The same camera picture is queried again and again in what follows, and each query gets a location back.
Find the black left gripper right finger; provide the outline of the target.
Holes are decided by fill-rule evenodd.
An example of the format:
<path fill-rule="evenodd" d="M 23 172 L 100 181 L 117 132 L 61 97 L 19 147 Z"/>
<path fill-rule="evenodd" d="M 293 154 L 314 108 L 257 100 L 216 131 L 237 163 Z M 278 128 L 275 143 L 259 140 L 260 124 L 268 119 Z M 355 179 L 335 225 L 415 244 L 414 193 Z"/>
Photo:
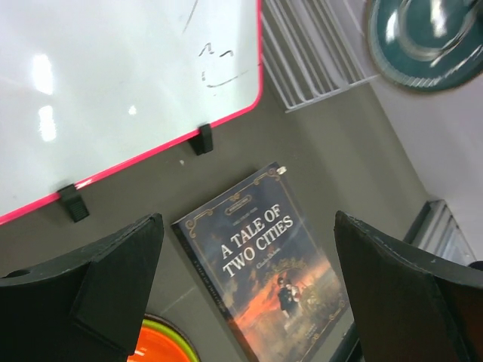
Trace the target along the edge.
<path fill-rule="evenodd" d="M 334 237 L 366 361 L 480 361 L 482 267 L 388 236 L 343 211 Z"/>

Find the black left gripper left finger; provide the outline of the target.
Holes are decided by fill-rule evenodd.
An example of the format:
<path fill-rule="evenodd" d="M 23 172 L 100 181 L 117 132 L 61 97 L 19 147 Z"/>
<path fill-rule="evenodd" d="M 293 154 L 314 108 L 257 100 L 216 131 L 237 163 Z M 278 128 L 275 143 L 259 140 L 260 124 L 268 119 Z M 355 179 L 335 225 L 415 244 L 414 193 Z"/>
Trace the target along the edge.
<path fill-rule="evenodd" d="M 135 352 L 164 237 L 153 213 L 1 279 L 3 361 L 126 361 Z"/>

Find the lime green plate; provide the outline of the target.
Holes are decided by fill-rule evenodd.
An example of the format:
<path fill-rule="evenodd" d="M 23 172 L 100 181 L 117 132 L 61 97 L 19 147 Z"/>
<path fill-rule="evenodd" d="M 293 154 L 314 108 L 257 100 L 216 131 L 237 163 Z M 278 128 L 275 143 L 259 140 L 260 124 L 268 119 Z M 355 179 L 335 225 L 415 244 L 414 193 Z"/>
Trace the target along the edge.
<path fill-rule="evenodd" d="M 155 315 L 146 314 L 143 319 L 142 327 L 151 328 L 172 339 L 188 355 L 189 361 L 201 360 L 195 346 L 191 343 L 186 334 L 170 321 Z"/>

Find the orange plate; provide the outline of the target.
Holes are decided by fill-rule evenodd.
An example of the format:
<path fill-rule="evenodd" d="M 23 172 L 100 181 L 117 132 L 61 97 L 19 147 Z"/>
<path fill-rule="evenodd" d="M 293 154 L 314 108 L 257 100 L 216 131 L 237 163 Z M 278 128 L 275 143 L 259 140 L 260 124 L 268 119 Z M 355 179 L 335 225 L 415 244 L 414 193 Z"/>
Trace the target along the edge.
<path fill-rule="evenodd" d="M 148 327 L 142 327 L 130 362 L 189 362 L 188 355 L 172 339 Z"/>

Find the dark teal ceramic plate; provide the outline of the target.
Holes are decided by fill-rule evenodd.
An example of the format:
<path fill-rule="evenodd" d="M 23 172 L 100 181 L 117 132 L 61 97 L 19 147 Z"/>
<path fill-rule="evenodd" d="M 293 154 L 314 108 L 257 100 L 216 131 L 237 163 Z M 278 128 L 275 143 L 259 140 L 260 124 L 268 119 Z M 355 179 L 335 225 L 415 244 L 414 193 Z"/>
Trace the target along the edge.
<path fill-rule="evenodd" d="M 449 91 L 482 73 L 480 1 L 369 1 L 365 30 L 374 67 L 402 89 Z"/>

